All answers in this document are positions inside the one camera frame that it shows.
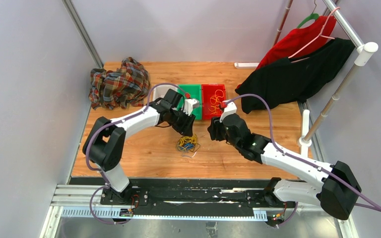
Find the red tray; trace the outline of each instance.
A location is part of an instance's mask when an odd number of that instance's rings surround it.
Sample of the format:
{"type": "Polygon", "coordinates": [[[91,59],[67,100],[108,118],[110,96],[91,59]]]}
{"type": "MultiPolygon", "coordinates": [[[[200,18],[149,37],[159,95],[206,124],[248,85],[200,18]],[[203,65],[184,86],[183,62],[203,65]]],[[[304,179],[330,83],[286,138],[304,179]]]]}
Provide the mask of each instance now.
{"type": "Polygon", "coordinates": [[[220,103],[226,100],[224,84],[202,84],[202,119],[221,116],[220,103]]]}

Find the white bracket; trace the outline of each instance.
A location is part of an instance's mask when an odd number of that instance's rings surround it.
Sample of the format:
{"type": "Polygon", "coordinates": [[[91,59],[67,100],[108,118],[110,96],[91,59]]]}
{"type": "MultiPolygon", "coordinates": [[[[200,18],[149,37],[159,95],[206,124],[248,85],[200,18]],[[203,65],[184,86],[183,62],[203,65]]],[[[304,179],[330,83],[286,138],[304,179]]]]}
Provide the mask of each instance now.
{"type": "Polygon", "coordinates": [[[309,147],[312,145],[312,140],[305,141],[304,138],[309,131],[309,114],[310,111],[305,109],[302,115],[302,128],[301,136],[297,140],[297,144],[300,146],[300,154],[304,157],[308,157],[309,147]]]}
{"type": "Polygon", "coordinates": [[[256,68],[259,65],[259,62],[256,63],[234,63],[234,67],[236,68],[256,68]]]}
{"type": "Polygon", "coordinates": [[[357,48],[357,52],[359,56],[357,56],[354,64],[357,66],[364,66],[367,61],[369,61],[370,57],[372,57],[373,53],[378,51],[379,46],[375,42],[367,42],[364,45],[361,45],[357,48]]]}
{"type": "Polygon", "coordinates": [[[195,108],[199,107],[199,101],[195,98],[189,98],[185,100],[185,104],[183,105],[183,112],[190,116],[192,114],[192,111],[195,108]]]}

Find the black cloth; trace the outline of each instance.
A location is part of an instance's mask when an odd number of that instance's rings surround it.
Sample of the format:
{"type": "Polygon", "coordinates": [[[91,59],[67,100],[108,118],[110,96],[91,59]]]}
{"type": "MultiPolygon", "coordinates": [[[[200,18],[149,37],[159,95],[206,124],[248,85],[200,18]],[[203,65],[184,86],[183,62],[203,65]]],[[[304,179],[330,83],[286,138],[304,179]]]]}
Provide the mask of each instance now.
{"type": "MultiPolygon", "coordinates": [[[[317,51],[300,58],[282,58],[255,70],[235,91],[261,96],[270,108],[293,101],[305,102],[330,82],[343,67],[354,45],[350,40],[330,40],[317,51]]],[[[242,110],[266,109],[255,97],[242,98],[242,110]]]]}

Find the red garment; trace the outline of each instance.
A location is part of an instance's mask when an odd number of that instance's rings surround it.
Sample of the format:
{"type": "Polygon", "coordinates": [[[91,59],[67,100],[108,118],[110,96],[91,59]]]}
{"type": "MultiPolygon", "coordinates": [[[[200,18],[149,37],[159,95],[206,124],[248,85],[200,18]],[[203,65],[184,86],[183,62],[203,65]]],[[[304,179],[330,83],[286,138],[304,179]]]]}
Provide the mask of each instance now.
{"type": "MultiPolygon", "coordinates": [[[[273,46],[272,49],[266,53],[265,57],[260,61],[256,69],[273,63],[281,58],[289,57],[297,52],[316,36],[318,36],[322,26],[325,24],[326,18],[327,16],[320,16],[310,26],[300,29],[293,29],[290,31],[286,37],[275,44],[275,46],[273,46]]],[[[335,17],[331,16],[323,29],[322,35],[330,36],[335,27],[335,23],[335,17]]],[[[316,51],[320,47],[324,46],[327,40],[328,39],[324,37],[317,38],[309,46],[295,55],[294,58],[302,57],[316,51]]]]}

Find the plaid cloth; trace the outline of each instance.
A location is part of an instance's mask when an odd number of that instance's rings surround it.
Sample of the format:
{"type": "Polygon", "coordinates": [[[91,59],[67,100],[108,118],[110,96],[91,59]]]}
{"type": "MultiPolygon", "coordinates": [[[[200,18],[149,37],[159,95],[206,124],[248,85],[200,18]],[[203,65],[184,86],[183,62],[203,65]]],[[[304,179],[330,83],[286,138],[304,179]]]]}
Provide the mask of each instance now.
{"type": "Polygon", "coordinates": [[[129,57],[122,61],[116,72],[94,68],[91,70],[91,88],[88,98],[93,109],[99,106],[112,110],[131,104],[144,106],[144,98],[150,87],[148,71],[136,60],[129,57]]]}

